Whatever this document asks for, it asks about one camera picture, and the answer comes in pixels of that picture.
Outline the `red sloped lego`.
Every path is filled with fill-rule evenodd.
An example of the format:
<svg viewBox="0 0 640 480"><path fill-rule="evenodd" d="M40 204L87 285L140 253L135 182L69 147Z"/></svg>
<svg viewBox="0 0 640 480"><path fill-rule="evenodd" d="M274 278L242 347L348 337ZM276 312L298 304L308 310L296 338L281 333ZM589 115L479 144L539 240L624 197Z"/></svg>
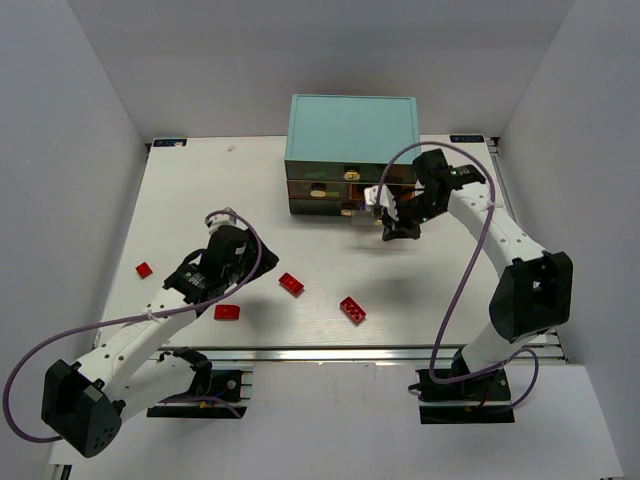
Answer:
<svg viewBox="0 0 640 480"><path fill-rule="evenodd" d="M240 318L240 307L233 304L217 304L213 318L217 321L237 321Z"/></svg>

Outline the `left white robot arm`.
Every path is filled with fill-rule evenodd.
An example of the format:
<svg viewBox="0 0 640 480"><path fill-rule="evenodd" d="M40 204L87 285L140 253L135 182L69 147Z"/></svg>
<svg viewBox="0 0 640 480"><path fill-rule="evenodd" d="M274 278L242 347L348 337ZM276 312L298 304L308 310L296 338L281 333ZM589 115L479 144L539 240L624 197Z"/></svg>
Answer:
<svg viewBox="0 0 640 480"><path fill-rule="evenodd" d="M161 345L193 323L207 303L232 287L273 270L276 254L250 230L216 228L206 248L185 257L147 306L140 322L127 322L105 343L45 374L42 420L85 458L114 440L122 424L168 398L205 396L212 364L182 347L153 367L145 362Z"/></svg>

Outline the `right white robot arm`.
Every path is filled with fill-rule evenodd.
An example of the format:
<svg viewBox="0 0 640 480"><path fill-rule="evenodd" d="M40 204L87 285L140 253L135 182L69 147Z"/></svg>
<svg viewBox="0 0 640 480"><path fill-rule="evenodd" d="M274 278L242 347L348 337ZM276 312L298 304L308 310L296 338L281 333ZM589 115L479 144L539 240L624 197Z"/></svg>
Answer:
<svg viewBox="0 0 640 480"><path fill-rule="evenodd" d="M490 300L489 322L462 347L448 378L452 384L503 368L532 338L566 323L570 316L573 262L564 252L552 253L534 241L499 204L489 171L473 155L468 164L450 165L444 155L462 150L451 144L423 142L425 152L413 161L413 196L395 196L385 182L365 191L368 209L384 226L383 240L417 239L422 224L445 213L474 237L476 246L456 287L433 346L438 348L480 255L486 255L498 276Z"/></svg>

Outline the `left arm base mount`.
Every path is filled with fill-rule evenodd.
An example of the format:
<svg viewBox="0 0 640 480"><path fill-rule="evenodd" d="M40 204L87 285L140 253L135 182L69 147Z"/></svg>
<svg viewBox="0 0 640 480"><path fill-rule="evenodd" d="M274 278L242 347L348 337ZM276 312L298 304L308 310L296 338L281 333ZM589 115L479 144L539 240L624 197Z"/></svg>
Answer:
<svg viewBox="0 0 640 480"><path fill-rule="evenodd" d="M214 364L206 389L188 400L174 395L169 403L158 403L146 410L147 418L163 419L230 419L244 417L252 395L253 369L248 365Z"/></svg>

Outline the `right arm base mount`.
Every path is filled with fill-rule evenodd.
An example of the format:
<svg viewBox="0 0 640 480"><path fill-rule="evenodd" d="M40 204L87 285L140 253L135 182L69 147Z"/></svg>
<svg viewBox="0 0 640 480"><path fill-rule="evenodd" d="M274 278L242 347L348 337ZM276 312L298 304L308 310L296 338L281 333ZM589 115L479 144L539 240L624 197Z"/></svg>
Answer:
<svg viewBox="0 0 640 480"><path fill-rule="evenodd" d="M437 384L417 370L408 391L418 397L423 425L513 424L511 390L504 370L455 384Z"/></svg>

